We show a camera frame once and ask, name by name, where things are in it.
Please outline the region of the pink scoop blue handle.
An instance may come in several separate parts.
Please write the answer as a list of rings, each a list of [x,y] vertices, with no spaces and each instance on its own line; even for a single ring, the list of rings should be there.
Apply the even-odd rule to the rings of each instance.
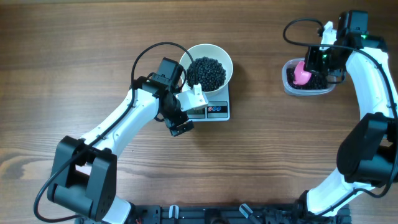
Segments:
[[[295,67],[294,80],[293,80],[294,85],[305,85],[310,81],[312,74],[310,72],[305,71],[304,67],[305,67],[304,61],[300,61]]]

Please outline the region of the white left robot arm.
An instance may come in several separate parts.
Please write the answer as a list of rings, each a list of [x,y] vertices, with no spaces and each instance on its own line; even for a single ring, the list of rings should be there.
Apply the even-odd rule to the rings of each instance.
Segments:
[[[95,129],[57,145],[52,172],[43,191],[49,201],[86,222],[135,223],[135,206],[116,195],[118,157],[149,121],[162,115],[172,136],[193,129],[187,111],[207,104],[195,87],[181,91],[184,68],[163,58],[158,71],[131,83],[121,103]]]

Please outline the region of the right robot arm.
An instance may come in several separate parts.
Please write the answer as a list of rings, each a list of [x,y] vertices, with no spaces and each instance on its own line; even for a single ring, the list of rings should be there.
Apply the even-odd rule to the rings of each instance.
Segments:
[[[389,73],[387,46],[368,32],[368,13],[342,12],[337,28],[322,24],[320,44],[305,44],[303,71],[326,77],[350,75],[360,120],[341,143],[336,169],[296,202],[292,219],[339,223],[339,211],[361,193],[384,197],[397,182],[397,92]]]

